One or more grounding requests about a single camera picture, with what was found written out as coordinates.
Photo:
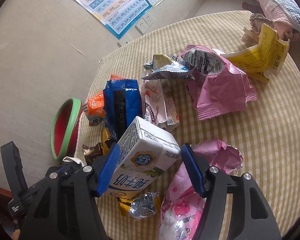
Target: crushed milk carton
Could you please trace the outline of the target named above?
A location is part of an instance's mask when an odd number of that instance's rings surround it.
[[[120,160],[113,173],[107,194],[132,198],[180,156],[173,135],[137,116],[118,142]]]

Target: green rim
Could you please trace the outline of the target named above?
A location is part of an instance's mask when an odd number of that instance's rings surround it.
[[[61,148],[60,148],[60,152],[59,152],[59,155],[57,156],[56,152],[54,150],[55,126],[56,126],[56,122],[57,122],[57,119],[58,119],[58,116],[59,116],[61,110],[64,108],[64,106],[67,103],[69,103],[69,101],[72,101],[72,110],[71,110],[68,125],[67,125],[67,128],[66,128],[65,136],[63,137],[63,140],[62,140],[62,145],[61,145]],[[66,156],[68,146],[69,146],[69,142],[70,142],[71,135],[72,135],[72,131],[75,127],[75,123],[77,122],[77,118],[78,118],[78,115],[80,113],[80,108],[81,108],[81,100],[79,100],[77,98],[70,98],[66,102],[63,103],[63,105],[60,107],[60,109],[57,112],[57,115],[54,118],[53,126],[52,126],[52,129],[51,129],[51,150],[52,150],[52,155],[53,155],[55,160],[60,161]]]

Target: plaid tablecloth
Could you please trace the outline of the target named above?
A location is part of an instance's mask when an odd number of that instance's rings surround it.
[[[178,54],[188,44],[205,45],[235,52],[245,49],[240,40],[243,27],[249,26],[249,11],[233,11],[184,20],[117,49],[100,60],[88,97],[103,90],[110,74],[140,81],[143,64],[153,54]],[[269,84],[251,80],[258,93],[256,102],[248,102],[246,112],[232,112],[209,120],[198,121],[191,98],[182,80],[173,80],[171,90],[180,118],[172,133],[181,146],[220,138],[239,148],[243,155],[241,172],[251,173],[266,199],[283,235],[300,215],[300,73],[287,56],[277,78]],[[82,115],[75,156],[83,159],[82,144],[95,145],[100,140],[102,125],[89,127]],[[165,194],[178,170],[175,163],[146,190]],[[136,222],[122,217],[117,200],[104,195],[98,209],[106,232],[114,240],[154,240],[158,235],[158,216]],[[231,215],[231,198],[227,199],[220,239],[225,239]]]

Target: pink snack bag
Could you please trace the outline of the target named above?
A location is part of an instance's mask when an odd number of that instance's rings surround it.
[[[192,148],[196,154],[204,155],[211,166],[217,166],[227,174],[241,168],[243,158],[239,150],[218,138]],[[194,191],[182,163],[162,202],[159,240],[192,240],[204,203],[205,199]]]
[[[184,80],[199,120],[247,109],[257,94],[245,72],[202,45],[188,45],[180,56],[191,66],[195,80]]]

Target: blue poster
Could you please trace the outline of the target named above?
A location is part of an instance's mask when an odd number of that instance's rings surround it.
[[[150,8],[148,0],[76,0],[120,39]]]

